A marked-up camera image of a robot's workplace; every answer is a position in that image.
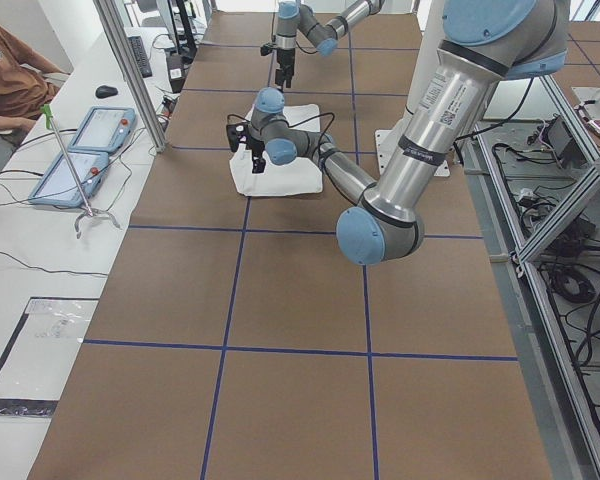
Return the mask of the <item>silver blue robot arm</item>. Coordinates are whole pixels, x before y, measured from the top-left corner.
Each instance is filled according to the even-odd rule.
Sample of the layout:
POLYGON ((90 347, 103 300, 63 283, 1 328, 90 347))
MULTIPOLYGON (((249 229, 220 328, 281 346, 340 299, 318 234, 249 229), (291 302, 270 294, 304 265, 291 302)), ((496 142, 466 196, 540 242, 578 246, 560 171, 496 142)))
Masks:
POLYGON ((342 253, 374 265, 415 252, 424 225, 416 205, 453 144, 485 112, 498 84, 560 70, 567 56, 565 1, 446 1, 432 8, 422 48, 438 61, 379 178, 350 161, 332 138, 291 127, 283 93, 266 87, 249 119, 226 127, 232 150, 245 146, 254 167, 311 160, 349 200, 337 222, 342 253))
POLYGON ((283 91, 290 88, 295 74, 297 33, 300 32, 321 56, 329 56, 337 48, 338 41, 363 19, 378 14, 384 1, 355 1, 345 11, 326 24, 321 24, 312 8, 300 1, 280 1, 274 15, 271 40, 260 47, 260 54, 275 54, 278 67, 274 84, 283 91))

